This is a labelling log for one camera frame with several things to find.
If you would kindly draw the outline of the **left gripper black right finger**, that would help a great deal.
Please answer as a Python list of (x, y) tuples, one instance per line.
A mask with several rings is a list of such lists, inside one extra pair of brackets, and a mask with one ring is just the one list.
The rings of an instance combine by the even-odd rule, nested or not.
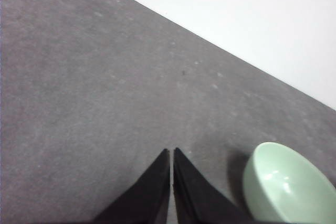
[(174, 150), (174, 188), (193, 223), (249, 223), (251, 217), (220, 193), (180, 148)]

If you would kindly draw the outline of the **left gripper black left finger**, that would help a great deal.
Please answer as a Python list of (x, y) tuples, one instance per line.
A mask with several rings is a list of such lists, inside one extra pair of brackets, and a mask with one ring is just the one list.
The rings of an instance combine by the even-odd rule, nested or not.
[(170, 152), (164, 149), (139, 179), (94, 221), (98, 223), (154, 223), (170, 192)]

